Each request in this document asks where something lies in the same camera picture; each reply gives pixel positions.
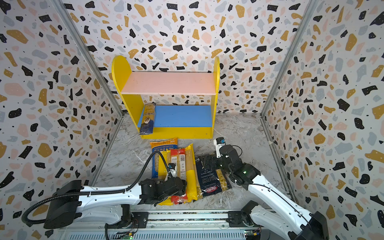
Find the yellow spaghetti pack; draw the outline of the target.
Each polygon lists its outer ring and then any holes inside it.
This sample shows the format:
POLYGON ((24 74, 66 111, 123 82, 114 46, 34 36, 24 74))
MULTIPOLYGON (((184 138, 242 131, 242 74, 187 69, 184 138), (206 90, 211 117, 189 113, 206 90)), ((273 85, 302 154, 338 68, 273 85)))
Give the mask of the yellow spaghetti pack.
POLYGON ((187 202, 198 200, 197 179, 196 179, 196 163, 193 144, 185 148, 186 154, 186 175, 187 175, 187 202))
MULTIPOLYGON (((162 156, 165 158, 166 160, 166 163, 168 164, 171 160, 171 151, 170 150, 166 150, 166 151, 161 151, 162 153, 162 156)), ((159 157, 159 163, 158 163, 158 179, 160 180, 165 180, 166 177, 167 177, 167 170, 166 170, 166 167, 165 167, 165 164, 162 160, 161 157, 159 157)), ((164 200, 163 202, 159 203, 160 206, 172 206, 173 205, 173 202, 171 200, 171 197, 168 197, 166 200, 164 200)))

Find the red spaghetti pack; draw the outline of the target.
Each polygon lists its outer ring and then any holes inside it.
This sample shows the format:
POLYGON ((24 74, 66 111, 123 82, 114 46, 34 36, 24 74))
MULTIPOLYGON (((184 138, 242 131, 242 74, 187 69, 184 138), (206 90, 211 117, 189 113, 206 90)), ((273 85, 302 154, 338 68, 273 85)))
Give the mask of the red spaghetti pack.
POLYGON ((186 171, 185 149, 173 149, 173 150, 171 150, 171 163, 175 165, 175 167, 174 167, 175 173, 173 174, 173 176, 179 177, 185 185, 184 194, 181 196, 172 196, 171 201, 175 205, 183 204, 183 203, 187 202, 187 200, 188 200, 187 190, 186 190, 187 171, 186 171))

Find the blue yellow pasta bag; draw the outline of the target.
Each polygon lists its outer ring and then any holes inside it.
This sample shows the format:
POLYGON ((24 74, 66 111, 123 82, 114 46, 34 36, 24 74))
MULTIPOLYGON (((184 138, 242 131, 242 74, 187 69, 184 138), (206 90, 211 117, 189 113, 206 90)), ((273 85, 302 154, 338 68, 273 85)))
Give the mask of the blue yellow pasta bag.
POLYGON ((151 135, 154 131, 156 116, 156 104, 149 103, 144 106, 142 122, 140 126, 140 135, 151 135))

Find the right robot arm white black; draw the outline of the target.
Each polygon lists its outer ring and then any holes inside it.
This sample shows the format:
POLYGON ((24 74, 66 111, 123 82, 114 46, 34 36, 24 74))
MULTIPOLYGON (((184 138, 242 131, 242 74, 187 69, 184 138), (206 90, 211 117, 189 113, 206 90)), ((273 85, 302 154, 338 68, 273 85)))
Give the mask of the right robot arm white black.
POLYGON ((240 211, 240 219, 229 222, 245 226, 259 225, 285 240, 328 240, 326 217, 311 213, 285 196, 254 166, 244 163, 232 145, 220 144, 214 155, 199 156, 198 163, 205 170, 222 170, 229 179, 254 194, 271 210, 249 201, 240 211))

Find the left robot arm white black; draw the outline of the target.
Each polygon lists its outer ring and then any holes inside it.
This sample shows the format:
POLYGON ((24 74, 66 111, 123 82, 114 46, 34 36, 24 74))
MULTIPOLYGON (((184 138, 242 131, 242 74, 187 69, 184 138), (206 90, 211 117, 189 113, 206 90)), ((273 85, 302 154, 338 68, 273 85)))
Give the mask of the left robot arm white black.
POLYGON ((22 215, 28 226, 42 224, 45 229, 59 229, 74 222, 104 222, 122 227, 132 222, 130 207, 153 205, 171 196, 186 193, 187 182, 179 177, 167 180, 146 179, 129 186, 90 187, 75 180, 58 189, 22 215))

